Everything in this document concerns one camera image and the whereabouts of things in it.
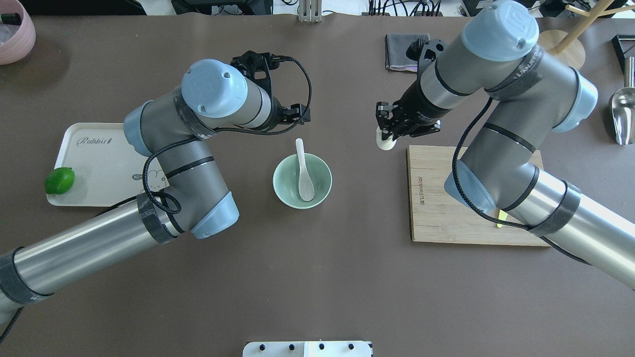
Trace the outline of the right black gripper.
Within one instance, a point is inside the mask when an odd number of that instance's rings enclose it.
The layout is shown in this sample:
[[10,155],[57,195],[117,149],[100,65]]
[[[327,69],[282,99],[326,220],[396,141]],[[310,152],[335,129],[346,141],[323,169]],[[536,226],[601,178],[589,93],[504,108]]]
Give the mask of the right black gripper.
[[435,117],[438,113],[438,108],[426,99],[419,84],[411,84],[393,105],[377,102],[375,118],[382,131],[382,144],[394,144],[400,136],[417,137],[440,132],[441,122]]

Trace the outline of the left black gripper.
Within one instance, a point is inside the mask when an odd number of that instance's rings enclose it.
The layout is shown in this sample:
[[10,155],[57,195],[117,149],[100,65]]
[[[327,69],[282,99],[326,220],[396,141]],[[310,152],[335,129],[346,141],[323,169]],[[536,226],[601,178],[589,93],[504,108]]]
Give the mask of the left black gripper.
[[284,129],[274,130],[279,125],[289,125],[289,127],[286,129],[287,131],[289,131],[294,126],[304,125],[307,122],[311,121],[310,106],[305,106],[302,104],[292,104],[291,106],[285,107],[282,106],[277,99],[272,100],[271,115],[271,132],[284,131]]

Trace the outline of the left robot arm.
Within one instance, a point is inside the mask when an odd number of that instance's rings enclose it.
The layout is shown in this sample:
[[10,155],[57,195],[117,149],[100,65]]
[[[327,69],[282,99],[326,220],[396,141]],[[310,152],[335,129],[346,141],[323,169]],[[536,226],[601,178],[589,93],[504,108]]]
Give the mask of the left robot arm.
[[249,51],[230,64],[193,63],[181,84],[134,109],[127,142],[146,157],[143,190],[86,222],[1,256],[1,322],[5,340],[28,305],[153,246],[191,232],[207,238],[240,213],[206,140],[220,132],[281,135],[310,120],[309,105],[281,106],[270,71],[299,61]]

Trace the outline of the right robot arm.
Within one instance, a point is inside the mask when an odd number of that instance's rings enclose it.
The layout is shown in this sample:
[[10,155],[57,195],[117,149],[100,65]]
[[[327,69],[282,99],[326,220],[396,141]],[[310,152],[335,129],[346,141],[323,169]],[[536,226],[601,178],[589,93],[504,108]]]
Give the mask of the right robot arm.
[[495,209],[507,212],[517,219],[510,226],[632,289],[634,224],[530,163],[549,133],[576,128],[592,113],[597,90],[541,48],[527,8],[495,0],[451,44],[415,42],[409,55],[418,63],[414,83],[395,102],[376,105],[378,147],[438,132],[444,115],[485,90],[489,99],[469,128],[498,104],[462,155],[459,140],[446,192],[491,222]]

